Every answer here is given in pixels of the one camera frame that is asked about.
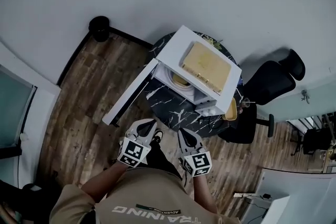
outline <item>open microwave door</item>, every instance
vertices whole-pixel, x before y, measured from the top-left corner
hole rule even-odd
[[[122,96],[117,100],[111,110],[103,117],[103,122],[107,125],[117,125],[120,117],[125,113],[127,108],[134,102],[142,90],[152,79],[152,72],[158,65],[159,61],[153,58],[148,65],[141,71],[136,79],[129,85]]]

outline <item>black marble table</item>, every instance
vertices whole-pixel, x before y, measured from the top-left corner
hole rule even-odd
[[[232,55],[217,40],[199,32],[195,33],[208,40],[209,43],[213,44],[214,47],[223,53],[227,58],[236,63]],[[164,46],[174,34],[175,33],[170,33],[162,37],[154,44],[152,49],[149,51],[146,63],[149,63],[151,59],[158,55],[158,53],[164,48]],[[241,95],[243,95],[242,78],[239,79],[237,89]],[[239,110],[239,101],[241,100],[241,97],[237,89],[235,91],[234,97],[236,99]],[[188,128],[199,134],[201,137],[210,137],[222,132],[229,126],[236,127],[239,121],[239,115],[235,121],[224,121],[221,115],[208,117],[199,115],[197,112],[195,112],[194,104],[190,103],[184,97],[171,90],[168,86],[155,78],[153,78],[148,83],[144,89],[144,92],[152,110],[154,111],[154,114],[166,126],[173,129],[174,131],[178,131],[179,128]]]

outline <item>glass panel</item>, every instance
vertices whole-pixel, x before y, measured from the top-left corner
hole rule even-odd
[[[32,86],[0,68],[0,148],[17,143]]]

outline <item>wooden floor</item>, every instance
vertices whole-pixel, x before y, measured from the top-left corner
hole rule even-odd
[[[116,158],[118,141],[133,121],[153,117],[145,97],[140,95],[119,121],[120,128],[101,121],[142,70],[147,52],[144,47],[113,34],[105,43],[92,38],[87,42],[61,85],[47,127],[37,174],[40,184],[56,171],[61,185],[81,186]],[[176,133],[162,123],[159,126],[165,133],[161,142],[163,152],[184,175],[176,158],[179,150]],[[307,172],[310,166],[321,166],[318,158],[290,156],[295,149],[295,144],[289,142],[291,131],[287,123],[279,123],[275,125],[273,138],[268,138],[267,127],[257,125],[255,139],[249,145],[226,143],[217,136],[204,139],[213,159],[207,178],[220,212],[242,216],[247,203],[233,198],[233,193],[253,192],[263,167]],[[193,196],[191,180],[186,190]]]

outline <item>white microwave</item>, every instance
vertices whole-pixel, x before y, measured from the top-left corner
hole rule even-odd
[[[181,67],[181,61],[195,42],[200,42],[231,65],[221,93],[213,91]],[[158,79],[196,105],[195,112],[200,115],[215,116],[225,114],[231,104],[241,72],[242,70],[224,54],[187,27],[182,26],[160,53],[144,67],[102,120],[107,125],[113,124],[117,126],[119,118],[153,78]],[[172,80],[172,74],[174,73],[186,80],[190,85],[188,87],[179,87]]]

